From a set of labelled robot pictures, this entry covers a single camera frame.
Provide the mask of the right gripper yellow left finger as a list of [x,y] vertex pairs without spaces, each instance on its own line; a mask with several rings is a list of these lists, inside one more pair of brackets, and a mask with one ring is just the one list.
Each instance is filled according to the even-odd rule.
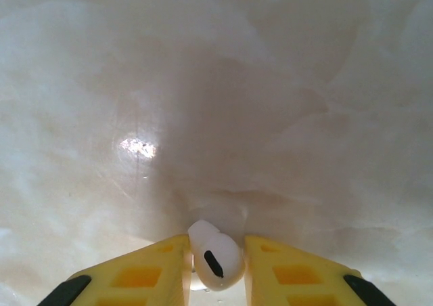
[[188,306],[190,247],[186,235],[81,270],[40,306]]

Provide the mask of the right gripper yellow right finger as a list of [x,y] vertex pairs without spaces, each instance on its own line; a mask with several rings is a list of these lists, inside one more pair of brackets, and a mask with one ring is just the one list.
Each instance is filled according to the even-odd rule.
[[260,236],[244,238],[247,306],[393,306],[361,273]]

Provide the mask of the white wireless earbud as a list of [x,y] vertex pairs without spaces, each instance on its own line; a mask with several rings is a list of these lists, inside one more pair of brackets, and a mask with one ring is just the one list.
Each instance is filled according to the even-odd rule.
[[193,266],[202,285],[222,291],[239,282],[245,272],[242,249],[213,224],[199,220],[188,231]]

